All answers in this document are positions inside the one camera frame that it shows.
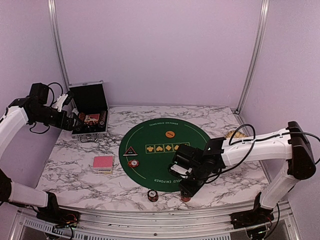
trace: wall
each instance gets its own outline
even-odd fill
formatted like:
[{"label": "wall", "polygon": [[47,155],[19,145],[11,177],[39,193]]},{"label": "wall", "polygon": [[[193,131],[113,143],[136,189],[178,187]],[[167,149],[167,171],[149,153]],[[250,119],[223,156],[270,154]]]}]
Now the wall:
[{"label": "wall", "polygon": [[[28,95],[32,83],[62,82],[46,1],[1,1],[0,43],[1,115],[15,98]],[[0,168],[13,181],[35,187],[59,133],[52,128],[33,134],[25,126],[4,152]],[[0,207],[1,239],[8,239],[15,213],[7,203]]]},{"label": "wall", "polygon": [[[320,136],[320,2],[272,0],[265,39],[243,116],[259,134],[297,121]],[[319,143],[311,140],[316,160]],[[271,175],[281,163],[268,162]],[[320,170],[289,194],[302,240],[319,239]]]},{"label": "wall", "polygon": [[104,80],[110,105],[236,107],[260,0],[57,0],[71,83]]}]

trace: marble table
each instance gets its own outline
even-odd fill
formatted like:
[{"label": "marble table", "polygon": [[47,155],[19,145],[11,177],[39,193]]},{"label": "marble table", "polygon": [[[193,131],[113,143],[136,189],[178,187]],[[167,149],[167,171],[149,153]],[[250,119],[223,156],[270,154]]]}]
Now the marble table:
[{"label": "marble table", "polygon": [[[159,192],[157,202],[148,189],[131,180],[121,167],[118,150],[135,125],[155,118],[176,118],[202,128],[211,138],[222,137],[239,124],[229,107],[117,106],[110,107],[108,130],[99,142],[81,143],[62,131],[45,165],[37,189],[57,195],[66,207],[109,211],[168,211],[199,209],[253,200],[268,185],[259,162],[248,162],[205,184],[189,202],[180,192]],[[114,155],[113,174],[92,169],[95,156]]]}]

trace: deck of cards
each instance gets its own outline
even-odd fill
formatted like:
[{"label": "deck of cards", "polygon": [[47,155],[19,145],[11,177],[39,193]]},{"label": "deck of cards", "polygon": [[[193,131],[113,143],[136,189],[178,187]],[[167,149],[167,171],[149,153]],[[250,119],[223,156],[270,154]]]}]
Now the deck of cards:
[{"label": "deck of cards", "polygon": [[93,171],[101,174],[112,174],[114,156],[95,156],[93,159]]}]

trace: poker chip case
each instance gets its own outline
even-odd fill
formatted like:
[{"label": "poker chip case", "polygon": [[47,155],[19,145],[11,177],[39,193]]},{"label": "poker chip case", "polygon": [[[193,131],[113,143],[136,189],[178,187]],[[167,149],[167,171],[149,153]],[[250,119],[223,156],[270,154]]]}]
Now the poker chip case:
[{"label": "poker chip case", "polygon": [[109,107],[103,80],[70,84],[78,117],[84,126],[72,131],[72,137],[80,142],[97,142],[99,136],[107,133]]}]

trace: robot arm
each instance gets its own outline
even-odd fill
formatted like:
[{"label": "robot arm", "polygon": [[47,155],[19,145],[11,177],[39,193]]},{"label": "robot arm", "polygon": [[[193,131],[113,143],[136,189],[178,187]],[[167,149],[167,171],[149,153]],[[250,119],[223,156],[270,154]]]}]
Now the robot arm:
[{"label": "robot arm", "polygon": [[231,214],[234,228],[249,227],[265,223],[277,203],[301,180],[311,178],[316,165],[311,145],[302,133],[297,122],[288,123],[288,127],[277,132],[252,137],[237,138],[230,144],[224,137],[210,139],[204,150],[180,145],[169,166],[169,172],[182,178],[179,184],[181,194],[193,197],[206,183],[208,177],[227,172],[226,167],[237,166],[242,162],[280,159],[286,160],[282,169],[260,192],[250,211]]},{"label": "robot arm", "polygon": [[[73,95],[68,92],[60,96],[53,106],[47,103],[49,87],[42,83],[34,83],[30,93],[25,98],[15,99],[6,109],[0,119],[0,159],[17,132],[26,124],[43,123],[71,131],[83,123],[75,115],[67,117],[62,110],[69,104]],[[46,221],[60,223],[61,216],[66,216],[66,210],[60,209],[57,198],[53,193],[36,190],[34,188],[13,182],[0,169],[0,202],[9,202],[19,206],[38,207],[38,218]]]}]

